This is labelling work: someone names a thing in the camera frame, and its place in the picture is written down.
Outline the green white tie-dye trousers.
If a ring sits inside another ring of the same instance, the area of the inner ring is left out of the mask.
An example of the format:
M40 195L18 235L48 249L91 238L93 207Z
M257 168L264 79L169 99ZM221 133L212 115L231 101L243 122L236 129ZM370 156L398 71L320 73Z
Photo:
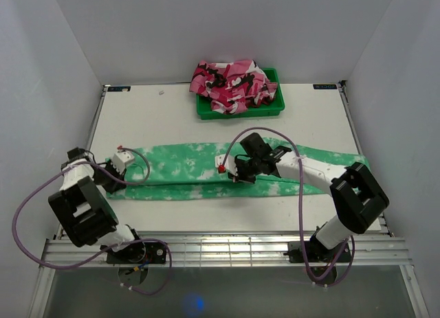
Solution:
M215 157L228 143L190 143L139 148L140 156L128 167L129 185L107 198L138 201L187 201L203 198L296 196L299 182L259 175L256 183L233 183L215 168Z

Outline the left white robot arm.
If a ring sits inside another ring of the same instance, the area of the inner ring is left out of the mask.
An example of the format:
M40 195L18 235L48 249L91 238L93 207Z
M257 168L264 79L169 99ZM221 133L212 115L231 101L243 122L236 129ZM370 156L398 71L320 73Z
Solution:
M113 194L128 185L141 185L150 174L148 161L134 149L118 147L104 163L96 163L91 151L74 148L61 166L63 184L48 198L49 206L71 242L77 247L99 245L123 263L146 260L146 245L134 228L119 223L102 190ZM140 181L126 181L128 167L139 156L146 165Z

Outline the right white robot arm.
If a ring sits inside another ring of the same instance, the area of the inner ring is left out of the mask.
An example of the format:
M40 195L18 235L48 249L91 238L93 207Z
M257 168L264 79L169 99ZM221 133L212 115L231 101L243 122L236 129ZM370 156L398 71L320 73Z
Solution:
M258 133L241 140L243 158L217 157L217 170L235 183L254 183L260 174L283 180L299 181L328 194L335 206L335 216L317 228L308 241L289 255L299 253L314 262L326 261L346 250L344 241L363 234L389 206L388 196L369 167L355 162L349 166L325 163L301 157L293 146L272 148Z

